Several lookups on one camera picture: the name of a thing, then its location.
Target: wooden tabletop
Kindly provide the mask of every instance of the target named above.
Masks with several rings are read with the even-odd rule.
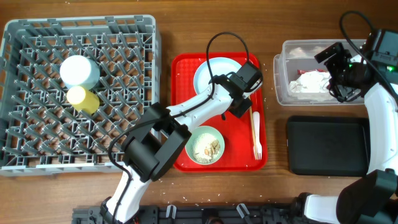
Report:
[[[164,105],[170,98],[170,65],[185,52],[204,52],[221,31],[243,37],[261,63],[268,162],[257,172],[183,174],[170,169],[150,184],[141,205],[232,205],[288,202],[301,192],[338,195],[356,178],[299,176],[289,172],[285,124],[295,115],[366,117],[364,106],[281,106],[275,96],[273,58],[285,40],[341,39],[338,19],[349,9],[364,12],[378,27],[398,30],[397,1],[155,1],[155,0],[1,0],[0,27],[11,19],[151,14],[162,36]],[[352,38],[369,29],[356,17],[347,21]],[[240,51],[241,43],[220,37],[212,51]],[[70,223],[73,208],[99,205],[112,195],[121,174],[60,174],[0,177],[0,223]]]

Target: clear plastic bin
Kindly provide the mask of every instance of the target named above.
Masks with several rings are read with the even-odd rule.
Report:
[[[353,40],[357,47],[366,40]],[[358,105],[364,99],[358,98],[350,103],[340,103],[329,93],[293,93],[289,83],[299,78],[297,70],[326,69],[323,63],[318,63],[314,56],[331,46],[342,42],[345,49],[354,57],[357,53],[345,40],[287,40],[282,46],[282,53],[274,57],[274,83],[276,96],[282,106],[300,105]]]

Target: bowl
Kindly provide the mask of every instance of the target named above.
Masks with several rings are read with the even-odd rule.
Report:
[[[226,75],[229,72],[237,72],[242,65],[237,61],[225,57],[217,57],[209,60],[213,75]],[[207,61],[203,62],[193,76],[193,89],[199,94],[207,89],[210,82],[210,72]]]
[[[194,145],[195,141],[197,140],[199,135],[205,134],[205,133],[213,135],[220,143],[220,149],[219,149],[218,153],[215,156],[213,156],[213,158],[211,159],[210,162],[206,162],[206,163],[196,160],[193,156],[193,145]],[[200,126],[200,127],[197,127],[196,129],[194,129],[192,131],[192,135],[191,135],[190,139],[188,140],[187,144],[185,145],[185,150],[188,154],[188,157],[193,162],[195,162],[199,165],[210,165],[210,164],[217,162],[223,155],[224,149],[225,149],[225,142],[224,142],[223,136],[217,129],[210,127],[210,126]]]

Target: plate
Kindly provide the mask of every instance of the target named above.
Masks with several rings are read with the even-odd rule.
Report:
[[[237,72],[242,65],[230,58],[217,57],[210,59],[210,67],[213,75],[216,76],[229,72]],[[193,88],[195,89],[195,93],[199,94],[205,91],[209,86],[209,81],[210,73],[207,62],[205,61],[198,67],[193,77]]]

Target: dish rack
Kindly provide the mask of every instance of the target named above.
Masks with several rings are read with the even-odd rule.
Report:
[[[66,99],[59,72],[71,55],[101,69],[94,114],[77,112]],[[0,49],[0,175],[119,171],[106,149],[159,101],[160,69],[152,16],[9,21]],[[113,149],[118,162],[123,139]]]

